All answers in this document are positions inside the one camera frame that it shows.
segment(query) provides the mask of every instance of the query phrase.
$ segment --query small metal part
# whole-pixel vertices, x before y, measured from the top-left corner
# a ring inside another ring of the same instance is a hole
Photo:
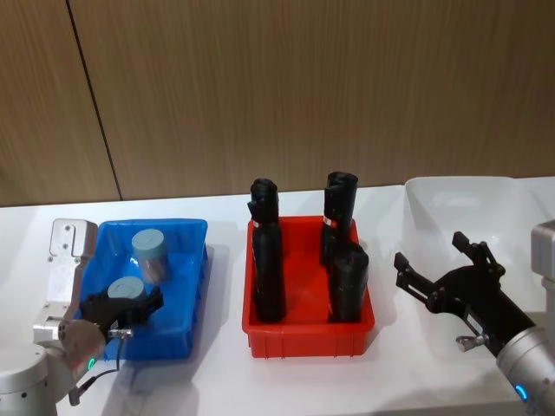
[[[485,334],[478,336],[457,336],[456,338],[459,350],[463,353],[476,347],[481,347],[482,345],[485,345],[487,341],[488,338]]]
[[[47,300],[33,325],[35,342],[58,339],[60,322],[79,307],[82,273],[95,253],[96,224],[84,219],[56,219],[50,237]]]
[[[130,328],[110,329],[108,331],[108,337],[118,338],[120,340],[126,340],[127,338],[133,338],[133,330]]]

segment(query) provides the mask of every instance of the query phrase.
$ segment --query blue indicator light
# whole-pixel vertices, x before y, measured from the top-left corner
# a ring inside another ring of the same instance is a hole
[[[517,393],[519,394],[522,401],[527,401],[528,400],[528,393],[526,392],[526,390],[520,384],[517,384],[514,387],[514,389],[517,391]]]

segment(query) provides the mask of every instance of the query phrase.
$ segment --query metal bracket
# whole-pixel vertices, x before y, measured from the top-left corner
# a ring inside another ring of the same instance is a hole
[[[82,274],[95,253],[98,227],[84,219],[58,218],[50,237],[49,288],[33,325],[34,341],[58,339],[58,327],[72,320],[79,307]]]

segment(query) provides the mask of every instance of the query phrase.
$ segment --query blue plastic bin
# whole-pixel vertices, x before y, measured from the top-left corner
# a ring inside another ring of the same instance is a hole
[[[142,219],[102,223],[95,256],[83,276],[81,300],[124,276],[140,277],[147,293],[152,291],[153,285],[142,278],[131,245],[133,236],[148,228],[162,231],[166,239],[169,276],[160,286],[164,306],[150,316],[147,325],[134,327],[134,337],[126,341],[121,356],[126,360],[184,359],[193,349],[193,329],[207,260],[206,221]],[[117,344],[111,341],[107,345],[107,359],[116,358]]]

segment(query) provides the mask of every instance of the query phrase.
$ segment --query wood panel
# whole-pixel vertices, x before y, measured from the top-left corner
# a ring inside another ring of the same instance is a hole
[[[71,0],[124,198],[555,174],[555,2]]]
[[[0,205],[118,199],[63,0],[0,2]]]

